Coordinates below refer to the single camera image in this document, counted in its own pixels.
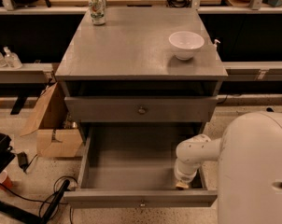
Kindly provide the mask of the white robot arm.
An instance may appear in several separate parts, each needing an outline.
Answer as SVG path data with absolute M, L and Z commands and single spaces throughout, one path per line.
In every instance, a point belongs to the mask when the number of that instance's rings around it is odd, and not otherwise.
M 247 113 L 220 139 L 181 142 L 177 181 L 188 185 L 204 161 L 218 163 L 218 224 L 282 224 L 282 113 Z

